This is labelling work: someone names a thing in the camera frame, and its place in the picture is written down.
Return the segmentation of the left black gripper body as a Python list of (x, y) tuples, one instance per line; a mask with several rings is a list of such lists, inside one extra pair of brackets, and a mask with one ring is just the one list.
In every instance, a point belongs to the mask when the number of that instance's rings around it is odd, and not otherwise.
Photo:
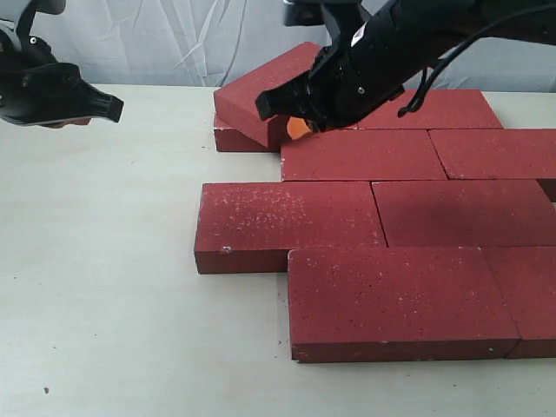
[(34, 36), (1, 29), (1, 119), (39, 125), (90, 118), (71, 116), (69, 102), (83, 81), (73, 63), (61, 63), (50, 46)]

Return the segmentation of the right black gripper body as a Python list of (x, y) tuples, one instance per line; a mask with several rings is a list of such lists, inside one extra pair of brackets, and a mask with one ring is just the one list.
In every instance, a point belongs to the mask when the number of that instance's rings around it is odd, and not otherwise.
[(467, 35), (471, 1), (388, 1), (363, 21), (325, 13), (332, 45), (308, 72), (319, 130), (353, 125), (395, 99)]

